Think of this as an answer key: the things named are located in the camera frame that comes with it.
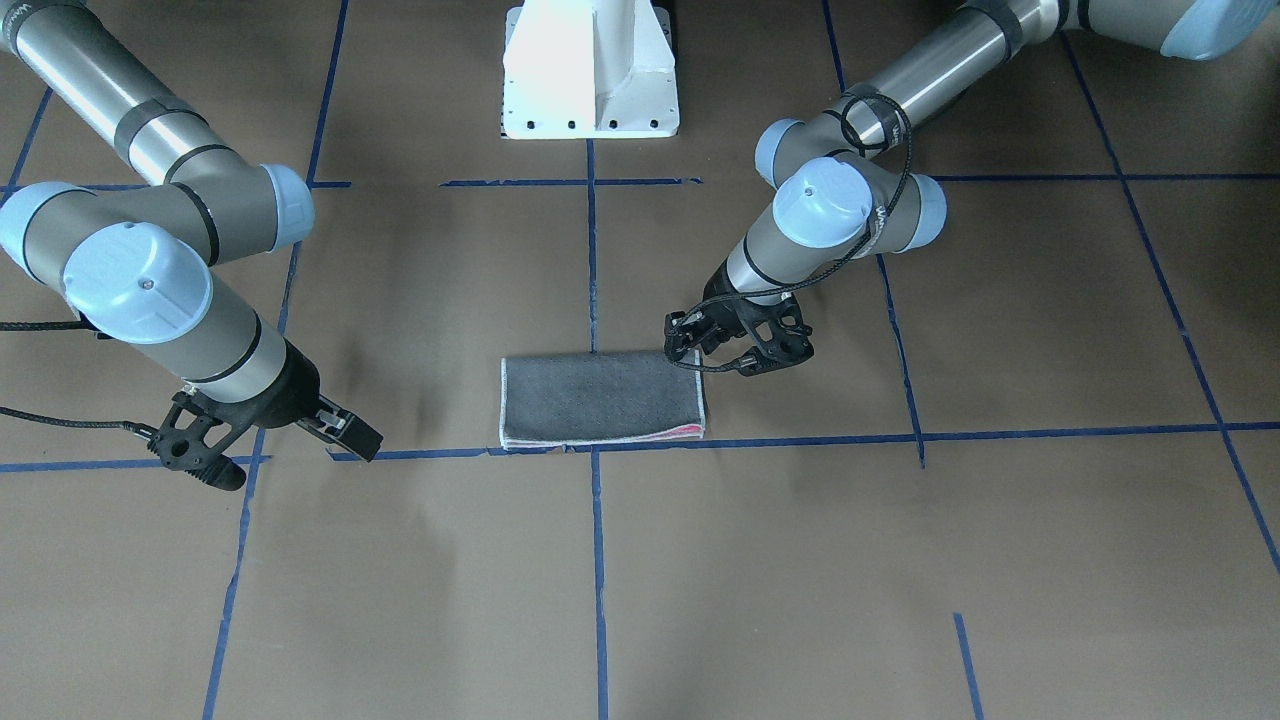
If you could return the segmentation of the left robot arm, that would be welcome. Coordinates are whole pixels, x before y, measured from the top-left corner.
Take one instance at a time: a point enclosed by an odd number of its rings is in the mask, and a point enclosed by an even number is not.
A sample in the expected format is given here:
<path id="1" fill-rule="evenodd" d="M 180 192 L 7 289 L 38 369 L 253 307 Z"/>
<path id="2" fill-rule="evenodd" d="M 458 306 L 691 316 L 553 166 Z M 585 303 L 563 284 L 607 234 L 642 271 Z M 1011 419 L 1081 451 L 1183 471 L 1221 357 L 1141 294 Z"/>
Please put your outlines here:
<path id="1" fill-rule="evenodd" d="M 810 120 L 782 119 L 754 159 L 774 191 L 707 282 L 701 301 L 666 318 L 664 352 L 700 370 L 692 354 L 748 338 L 723 372 L 759 375 L 805 363 L 812 328 L 796 292 L 845 264 L 906 252 L 942 231 L 940 183 L 913 170 L 915 133 L 979 78 L 1025 46 L 1065 29 L 1207 61 L 1233 50 L 1271 1 L 968 1 L 940 28 Z"/>

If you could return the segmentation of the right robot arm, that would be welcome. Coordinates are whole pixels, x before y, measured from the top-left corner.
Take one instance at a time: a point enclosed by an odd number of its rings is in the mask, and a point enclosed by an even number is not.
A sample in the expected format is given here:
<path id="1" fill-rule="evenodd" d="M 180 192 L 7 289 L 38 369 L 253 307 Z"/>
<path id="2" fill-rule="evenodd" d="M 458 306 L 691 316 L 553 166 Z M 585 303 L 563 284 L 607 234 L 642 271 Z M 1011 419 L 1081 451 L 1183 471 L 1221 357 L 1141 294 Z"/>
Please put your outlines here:
<path id="1" fill-rule="evenodd" d="M 374 460 L 381 434 L 326 398 L 312 361 L 214 273 L 311 233 L 305 179 L 247 163 L 82 1 L 5 1 L 3 49 L 145 182 L 99 193 L 49 181 L 3 204 L 3 249 L 27 277 L 183 382 L 159 427 L 122 428 L 227 491 L 246 480 L 227 451 L 253 428 L 297 425 Z"/>

